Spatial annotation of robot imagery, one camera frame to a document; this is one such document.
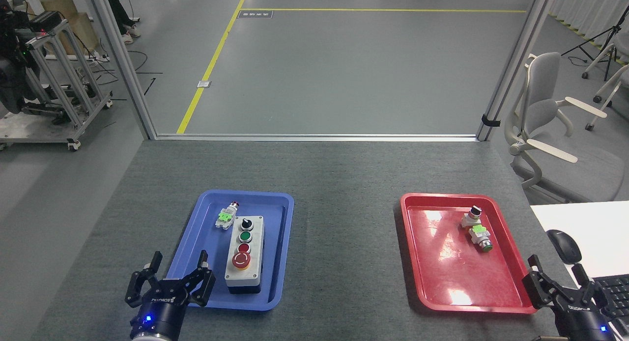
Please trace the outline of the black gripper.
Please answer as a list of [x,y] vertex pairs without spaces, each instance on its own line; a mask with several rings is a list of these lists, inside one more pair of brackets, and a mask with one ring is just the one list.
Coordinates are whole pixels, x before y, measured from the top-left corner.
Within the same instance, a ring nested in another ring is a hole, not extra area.
[[[196,268],[180,282],[159,282],[155,278],[163,259],[160,251],[155,252],[150,263],[141,271],[131,274],[124,301],[129,307],[140,309],[130,321],[130,337],[179,337],[187,305],[195,303],[206,307],[216,282],[207,258],[207,251],[201,251]],[[150,289],[142,296],[145,282],[149,282]]]
[[572,272],[582,295],[566,298],[563,287],[544,273],[537,255],[529,256],[527,261],[530,269],[522,278],[526,294],[536,309],[554,303],[555,326],[560,336],[570,341],[615,341],[602,315],[614,314],[609,287],[590,279],[584,267],[576,263]]

